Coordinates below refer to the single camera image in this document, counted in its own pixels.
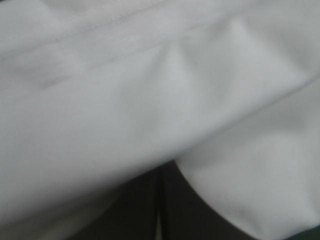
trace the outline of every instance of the seam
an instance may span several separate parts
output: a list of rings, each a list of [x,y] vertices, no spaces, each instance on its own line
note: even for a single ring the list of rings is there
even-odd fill
[[[132,15],[136,15],[136,14],[142,12],[142,11],[145,11],[147,9],[153,8],[153,7],[159,5],[159,4],[163,3],[163,2],[166,2],[166,1],[168,1],[168,0],[156,0],[156,1],[152,2],[152,3],[150,3],[150,4],[147,4],[147,5],[143,6],[143,7],[138,8],[138,9],[136,9],[134,11],[130,11],[130,12],[127,12],[125,14],[120,14],[117,17],[113,17],[113,18],[108,19],[106,21],[99,22],[99,23],[97,23],[97,24],[95,24],[95,25],[93,25],[91,27],[84,28],[84,29],[81,29],[81,30],[71,31],[71,32],[68,32],[66,34],[62,34],[59,37],[50,37],[49,39],[47,39],[42,44],[37,44],[37,45],[34,45],[34,46],[23,48],[20,51],[11,51],[11,52],[7,53],[6,55],[0,56],[0,62],[5,61],[8,58],[14,58],[14,57],[17,57],[20,54],[23,54],[23,53],[26,53],[26,52],[33,51],[33,50],[36,50],[38,48],[44,47],[44,46],[46,46],[48,44],[60,42],[60,41],[62,41],[64,39],[67,39],[69,37],[76,36],[78,34],[89,32],[89,31],[93,31],[93,30],[98,29],[100,27],[103,27],[105,25],[112,24],[112,23],[114,23],[116,21],[120,21],[120,20],[125,19],[127,17],[130,17]]]

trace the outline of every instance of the black pants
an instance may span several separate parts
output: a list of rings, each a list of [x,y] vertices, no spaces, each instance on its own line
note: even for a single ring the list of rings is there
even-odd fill
[[[163,240],[254,240],[212,210],[174,161],[130,181],[100,218],[69,240],[154,240],[157,219]],[[319,239],[317,228],[289,240]]]

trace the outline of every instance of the white fabric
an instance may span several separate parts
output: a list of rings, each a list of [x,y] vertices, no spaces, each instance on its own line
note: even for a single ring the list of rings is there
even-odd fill
[[[319,224],[319,22],[318,0],[1,2],[0,227],[176,156],[258,239]]]

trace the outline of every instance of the stitching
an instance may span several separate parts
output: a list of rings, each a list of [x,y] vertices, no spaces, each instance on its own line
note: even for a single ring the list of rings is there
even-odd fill
[[[63,35],[61,35],[59,37],[51,37],[48,40],[46,40],[45,42],[43,42],[42,44],[38,44],[36,46],[30,46],[30,47],[24,48],[24,49],[22,49],[20,51],[11,51],[6,55],[0,56],[0,62],[6,60],[8,58],[14,58],[14,57],[16,57],[16,56],[18,56],[18,55],[20,55],[22,53],[26,53],[26,52],[29,52],[29,51],[32,51],[32,50],[36,50],[38,48],[46,46],[47,44],[59,42],[59,41],[62,41],[64,39],[67,39],[69,37],[76,36],[78,34],[85,33],[85,32],[88,32],[88,31],[92,31],[92,30],[98,29],[98,28],[103,27],[103,26],[108,25],[108,24],[112,24],[112,23],[114,23],[116,21],[122,20],[124,18],[130,17],[132,15],[135,15],[135,14],[138,14],[138,13],[140,13],[142,11],[150,9],[150,8],[152,8],[154,6],[157,6],[157,5],[159,5],[159,4],[161,4],[162,2],[165,2],[165,1],[168,1],[168,0],[156,0],[156,1],[152,2],[152,3],[150,3],[150,4],[147,4],[147,5],[143,6],[143,7],[140,7],[138,9],[136,9],[135,11],[127,12],[125,14],[120,14],[117,17],[113,17],[111,19],[108,19],[107,21],[102,21],[102,22],[97,23],[97,24],[95,24],[95,25],[93,25],[91,27],[84,28],[84,29],[81,29],[81,30],[71,31],[71,32],[63,34]]]

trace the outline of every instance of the white cloth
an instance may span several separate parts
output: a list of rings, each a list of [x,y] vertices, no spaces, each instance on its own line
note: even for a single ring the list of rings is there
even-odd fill
[[[318,225],[319,23],[318,0],[0,2],[0,227],[174,157],[258,239]]]

